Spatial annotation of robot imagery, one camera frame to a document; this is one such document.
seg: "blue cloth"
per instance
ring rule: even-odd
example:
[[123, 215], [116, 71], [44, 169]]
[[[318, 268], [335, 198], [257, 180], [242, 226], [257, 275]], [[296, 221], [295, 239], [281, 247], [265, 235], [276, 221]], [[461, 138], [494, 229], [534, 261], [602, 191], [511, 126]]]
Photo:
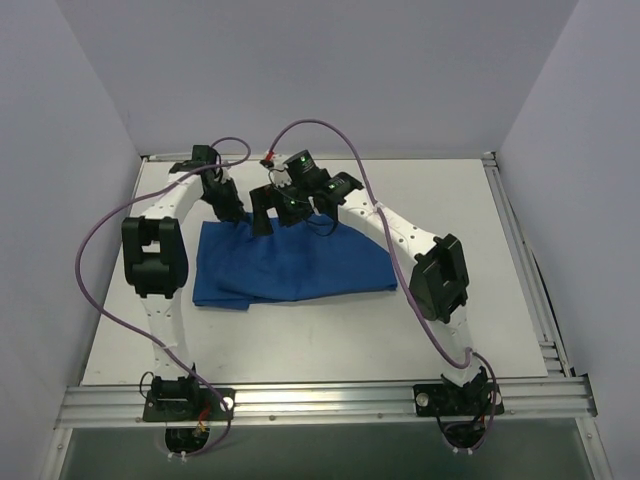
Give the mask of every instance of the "blue cloth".
[[198, 246], [193, 303], [247, 310], [252, 303], [296, 301], [345, 293], [395, 290], [389, 254], [360, 232], [312, 217], [253, 237], [247, 223], [204, 222]]

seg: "blue towel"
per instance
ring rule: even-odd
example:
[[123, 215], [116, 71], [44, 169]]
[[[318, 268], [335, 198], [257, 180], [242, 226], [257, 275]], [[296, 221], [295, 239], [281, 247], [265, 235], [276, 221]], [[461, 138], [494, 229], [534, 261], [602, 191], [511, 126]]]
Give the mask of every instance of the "blue towel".
[[253, 237], [247, 223], [204, 222], [198, 246], [193, 303], [247, 310], [252, 303], [296, 301], [345, 293], [395, 290], [389, 254], [360, 232], [327, 217], [312, 217]]

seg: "white table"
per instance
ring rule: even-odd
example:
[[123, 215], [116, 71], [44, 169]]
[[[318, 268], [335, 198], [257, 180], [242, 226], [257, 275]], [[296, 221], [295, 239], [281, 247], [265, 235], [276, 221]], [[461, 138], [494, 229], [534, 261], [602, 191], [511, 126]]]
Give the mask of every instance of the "white table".
[[[318, 162], [332, 173], [359, 177], [352, 160]], [[475, 348], [499, 377], [547, 376], [523, 291], [480, 160], [365, 161], [376, 196], [425, 230], [462, 241], [471, 278], [468, 319]], [[137, 194], [161, 188], [171, 164], [147, 162]], [[232, 169], [245, 207], [248, 192], [267, 182], [257, 162]], [[151, 202], [134, 206], [132, 215]], [[198, 371], [215, 383], [341, 382], [436, 379], [441, 360], [403, 293], [354, 294], [298, 303], [253, 305], [248, 312], [197, 308], [191, 301], [203, 221], [198, 202], [182, 226], [190, 275], [182, 311]], [[148, 329], [122, 252], [105, 307]], [[101, 318], [83, 385], [137, 384], [153, 368], [148, 340]]]

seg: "gray wall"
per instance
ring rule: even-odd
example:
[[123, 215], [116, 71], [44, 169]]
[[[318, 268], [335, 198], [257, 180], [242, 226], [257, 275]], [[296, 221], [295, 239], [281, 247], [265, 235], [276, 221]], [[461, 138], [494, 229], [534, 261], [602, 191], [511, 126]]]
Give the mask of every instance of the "gray wall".
[[[58, 3], [141, 153], [262, 151], [315, 116], [366, 153], [454, 156], [500, 146], [576, 0]], [[285, 143], [343, 151], [317, 127]]]
[[[0, 471], [35, 478], [96, 315], [75, 249], [131, 192], [139, 159], [54, 0], [0, 2]], [[85, 272], [104, 295], [116, 225]]]
[[501, 150], [616, 478], [638, 478], [640, 3], [581, 0]]

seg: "wall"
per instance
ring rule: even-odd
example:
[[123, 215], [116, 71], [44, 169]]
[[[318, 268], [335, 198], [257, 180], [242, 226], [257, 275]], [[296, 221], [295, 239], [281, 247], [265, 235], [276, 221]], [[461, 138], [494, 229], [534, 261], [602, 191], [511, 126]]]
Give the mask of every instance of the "wall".
[[[98, 215], [128, 197], [139, 158], [53, 0], [0, 2], [0, 463], [36, 478], [97, 317], [73, 277]], [[104, 295], [111, 225], [85, 272]]]
[[616, 478], [640, 470], [639, 18], [634, 0], [579, 2], [499, 160]]
[[[467, 156], [502, 143], [576, 0], [58, 3], [141, 153], [262, 151], [315, 116], [364, 153]], [[346, 152], [317, 127], [283, 143]]]

